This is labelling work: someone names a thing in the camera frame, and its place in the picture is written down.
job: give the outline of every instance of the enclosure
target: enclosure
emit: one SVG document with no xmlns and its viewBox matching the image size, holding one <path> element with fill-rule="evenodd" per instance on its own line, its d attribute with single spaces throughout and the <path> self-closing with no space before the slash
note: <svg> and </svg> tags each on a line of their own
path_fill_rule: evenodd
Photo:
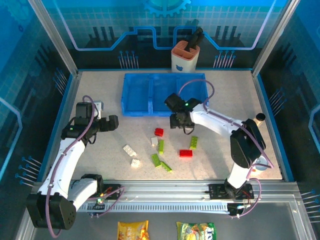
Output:
<svg viewBox="0 0 320 240">
<path fill-rule="evenodd" d="M 60 239 L 115 239 L 118 221 L 144 220 L 151 239 L 175 239 L 179 221 L 213 222 L 217 239 L 318 239 L 319 9 L 317 0 L 2 1 L 0 238 L 51 239 L 47 229 L 34 228 L 26 199 L 46 179 L 62 129 L 89 95 L 103 102 L 104 117 L 118 116 L 119 127 L 99 132 L 85 148 L 71 184 L 100 174 L 125 192 L 99 219 L 87 214 L 88 200 Z M 195 74 L 214 86 L 208 106 L 243 121 L 266 116 L 259 130 L 275 167 L 251 173 L 261 182 L 261 199 L 240 219 L 209 211 L 233 201 L 212 201 L 206 193 L 232 170 L 230 140 L 201 125 L 190 136 L 171 129 L 162 104 L 187 81 L 182 73 L 169 75 L 171 51 L 198 28 L 204 38 Z M 184 100 L 187 93 L 205 99 L 212 92 L 209 84 L 188 88 Z M 151 161 L 155 128 L 164 129 L 160 158 L 172 172 Z M 198 137 L 197 148 L 192 159 L 181 159 L 191 136 Z M 141 167 L 130 166 L 125 145 Z M 259 184 L 250 183 L 257 197 Z"/>
</svg>

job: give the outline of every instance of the yellow snack bag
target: yellow snack bag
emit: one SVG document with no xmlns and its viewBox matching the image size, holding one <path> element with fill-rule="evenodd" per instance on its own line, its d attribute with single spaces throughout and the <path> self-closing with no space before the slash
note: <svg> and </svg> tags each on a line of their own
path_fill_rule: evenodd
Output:
<svg viewBox="0 0 320 240">
<path fill-rule="evenodd" d="M 148 220 L 131 223 L 118 221 L 117 240 L 150 240 L 148 225 Z"/>
</svg>

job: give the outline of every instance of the blue plastic tray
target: blue plastic tray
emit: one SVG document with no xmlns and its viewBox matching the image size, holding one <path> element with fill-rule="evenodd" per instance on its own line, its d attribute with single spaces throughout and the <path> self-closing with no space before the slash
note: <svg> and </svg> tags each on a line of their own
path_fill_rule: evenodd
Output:
<svg viewBox="0 0 320 240">
<path fill-rule="evenodd" d="M 127 73 L 124 75 L 121 107 L 124 116 L 168 117 L 172 114 L 164 104 L 166 98 L 181 86 L 194 79 L 206 79 L 204 73 Z M 204 101 L 208 97 L 204 81 L 187 85 L 180 97 L 185 101 L 195 98 Z"/>
</svg>

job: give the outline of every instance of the speckled floor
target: speckled floor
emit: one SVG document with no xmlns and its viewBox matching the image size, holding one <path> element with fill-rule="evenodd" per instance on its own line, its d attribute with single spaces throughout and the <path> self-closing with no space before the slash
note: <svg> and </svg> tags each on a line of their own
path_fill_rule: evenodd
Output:
<svg viewBox="0 0 320 240">
<path fill-rule="evenodd" d="M 250 71 L 198 71 L 205 73 L 213 83 L 215 94 L 210 100 L 210 108 L 226 116 L 246 120 L 260 113 L 261 106 Z M 223 138 L 207 128 L 197 125 L 192 136 L 198 137 L 197 149 L 192 159 L 180 159 L 179 150 L 188 149 L 191 136 L 182 129 L 170 129 L 168 117 L 124 117 L 121 110 L 121 96 L 124 71 L 84 72 L 79 84 L 71 116 L 75 115 L 76 103 L 83 95 L 95 101 L 104 102 L 102 116 L 117 115 L 119 127 L 112 132 L 100 132 L 94 145 L 88 145 L 75 168 L 73 179 L 83 174 L 101 174 L 104 179 L 113 180 L 223 180 L 233 165 L 230 156 L 229 139 Z M 164 154 L 160 157 L 171 168 L 155 168 L 151 155 L 157 153 L 151 146 L 155 128 L 164 129 Z M 278 166 L 271 139 L 264 123 L 260 127 L 266 143 L 266 154 Z M 123 150 L 130 145 L 137 153 L 141 166 L 131 168 L 132 158 Z M 281 179 L 279 168 L 268 169 L 258 176 L 260 179 Z"/>
</svg>

